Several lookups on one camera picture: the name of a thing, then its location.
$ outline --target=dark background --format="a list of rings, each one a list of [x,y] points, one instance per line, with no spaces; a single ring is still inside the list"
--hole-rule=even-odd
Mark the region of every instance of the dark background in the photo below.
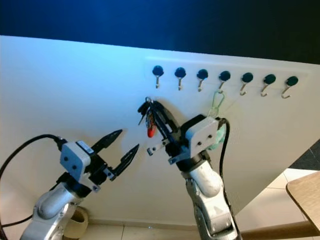
[[[320,139],[305,151],[290,168],[320,171]]]
[[[0,0],[0,34],[320,64],[308,0]]]

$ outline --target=wall hook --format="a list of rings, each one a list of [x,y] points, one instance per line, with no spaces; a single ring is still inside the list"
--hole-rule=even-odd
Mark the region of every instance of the wall hook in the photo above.
[[[178,89],[181,90],[181,80],[187,75],[186,70],[183,67],[178,67],[175,70],[174,75],[179,79]]]
[[[198,85],[198,92],[202,91],[201,84],[204,80],[208,78],[208,76],[209,76],[208,71],[205,69],[199,70],[198,73],[196,74],[196,77],[200,80]]]
[[[220,73],[219,79],[221,81],[221,84],[220,84],[220,86],[218,88],[218,93],[219,94],[222,94],[224,92],[223,90],[221,90],[221,88],[224,85],[224,83],[230,79],[230,77],[231,77],[231,74],[230,74],[229,71],[223,71],[223,72]]]
[[[153,70],[152,70],[153,75],[155,75],[156,77],[156,84],[155,84],[155,88],[159,88],[159,78],[165,73],[164,69],[162,68],[162,66],[154,66]]]
[[[263,83],[264,83],[264,87],[262,88],[260,94],[261,97],[265,97],[268,95],[268,93],[264,93],[264,91],[266,90],[266,88],[270,85],[273,84],[276,81],[276,76],[273,74],[269,74],[267,76],[265,76],[265,78],[263,79]]]
[[[291,77],[289,77],[286,81],[285,81],[285,85],[286,85],[286,87],[285,87],[285,89],[282,91],[282,93],[281,93],[281,97],[283,98],[283,99],[287,99],[287,98],[290,98],[291,97],[291,95],[288,95],[288,96],[284,96],[284,94],[286,93],[286,91],[289,89],[289,88],[291,88],[292,86],[294,86],[294,85],[296,85],[297,83],[298,83],[298,78],[296,77],[296,76],[291,76]]]
[[[247,72],[245,74],[243,74],[241,81],[243,83],[241,89],[240,89],[240,96],[246,95],[247,91],[244,91],[245,86],[250,83],[252,80],[254,79],[254,76],[251,72]]]

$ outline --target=tiled floor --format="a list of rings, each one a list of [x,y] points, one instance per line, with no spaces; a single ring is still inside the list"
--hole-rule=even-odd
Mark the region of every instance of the tiled floor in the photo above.
[[[286,192],[288,181],[314,173],[288,168],[250,202],[237,216],[240,230],[304,221],[304,216]],[[90,225],[82,240],[200,240],[197,231],[143,227]],[[295,238],[320,240],[319,237]]]

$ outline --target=tan tape roll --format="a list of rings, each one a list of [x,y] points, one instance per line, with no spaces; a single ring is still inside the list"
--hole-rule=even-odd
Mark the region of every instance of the tan tape roll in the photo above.
[[[83,237],[88,227],[88,214],[82,207],[77,207],[72,218],[64,229],[64,239],[79,239]]]

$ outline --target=wooden table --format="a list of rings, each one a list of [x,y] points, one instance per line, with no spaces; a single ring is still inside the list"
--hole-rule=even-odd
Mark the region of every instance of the wooden table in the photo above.
[[[308,221],[241,232],[243,240],[276,240],[320,236],[320,171],[290,181],[286,191]]]

